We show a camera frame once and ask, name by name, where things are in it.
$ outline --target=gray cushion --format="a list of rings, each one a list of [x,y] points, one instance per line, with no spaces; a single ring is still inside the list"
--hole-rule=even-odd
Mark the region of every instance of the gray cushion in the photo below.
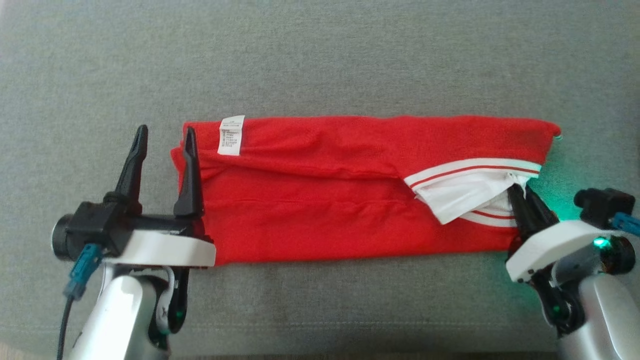
[[[237,114],[546,119],[562,126],[564,140],[532,185],[561,217],[577,215],[580,188],[640,195],[632,3],[5,2],[0,341],[53,353],[71,264],[54,258],[49,232],[80,201],[114,187],[139,124],[150,128],[141,194],[150,213],[175,200],[168,151],[181,124]],[[534,292],[509,281],[504,260],[491,253],[197,271],[173,348],[552,350]],[[70,338],[99,277],[73,308]],[[623,280],[640,299],[638,271]]]

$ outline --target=red fabric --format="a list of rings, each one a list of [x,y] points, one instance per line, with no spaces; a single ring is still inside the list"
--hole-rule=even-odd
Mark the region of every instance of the red fabric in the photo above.
[[[310,261],[506,250],[510,227],[441,225],[403,179],[443,163],[542,164],[560,129],[533,119],[246,119],[240,156],[218,154],[220,122],[196,131],[216,263]],[[180,174],[180,148],[172,150]]]

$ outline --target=white label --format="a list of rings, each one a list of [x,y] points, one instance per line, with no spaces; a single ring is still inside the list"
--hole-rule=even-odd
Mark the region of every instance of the white label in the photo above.
[[[240,155],[243,124],[244,115],[222,119],[222,122],[220,123],[220,143],[218,144],[218,154],[234,156]]]

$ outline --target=red stripe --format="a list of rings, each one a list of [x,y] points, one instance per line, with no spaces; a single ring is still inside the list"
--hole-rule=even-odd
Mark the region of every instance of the red stripe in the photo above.
[[[472,169],[475,169],[475,168],[499,168],[499,169],[504,169],[504,170],[518,170],[518,171],[528,172],[528,173],[531,173],[531,174],[539,174],[539,171],[531,170],[531,169],[528,169],[528,168],[505,167],[505,166],[500,166],[500,165],[476,165],[476,166],[473,166],[473,167],[459,168],[459,169],[456,169],[456,170],[451,170],[451,171],[448,171],[448,172],[443,172],[443,173],[438,174],[438,175],[427,177],[426,179],[423,179],[423,180],[420,180],[420,181],[416,181],[415,183],[411,184],[409,187],[413,188],[414,186],[416,186],[418,184],[426,183],[429,180],[437,179],[437,178],[442,177],[442,176],[446,176],[446,175],[449,175],[449,174],[455,174],[457,172],[461,172],[461,171],[465,171],[465,170],[472,170]]]
[[[515,219],[514,216],[505,217],[505,216],[502,216],[502,215],[494,215],[494,214],[489,214],[489,213],[483,213],[482,211],[478,211],[478,210],[474,210],[474,211],[471,211],[471,212],[472,213],[476,213],[478,215],[482,215],[484,217],[488,217],[488,218],[501,218],[501,219],[506,219],[506,220]]]

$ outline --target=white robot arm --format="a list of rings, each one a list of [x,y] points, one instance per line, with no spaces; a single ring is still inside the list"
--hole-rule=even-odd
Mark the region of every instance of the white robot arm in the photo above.
[[[636,254],[621,235],[637,234],[629,214],[635,199],[616,190],[582,190],[581,220],[560,222],[529,188],[509,189],[520,238],[506,268],[530,284],[547,322],[557,329],[565,360],[640,359],[640,311],[616,274],[631,271]]]
[[[168,359],[168,337],[180,330],[187,311],[190,268],[214,265],[216,247],[204,234],[203,200],[196,138],[189,128],[183,156],[187,167],[173,215],[142,215],[138,202],[147,127],[138,128],[116,190],[101,203],[83,202],[52,232],[55,255],[76,261],[71,271],[58,359],[66,318],[91,273],[104,263],[98,301],[69,359]],[[138,270],[159,269],[166,280]]]

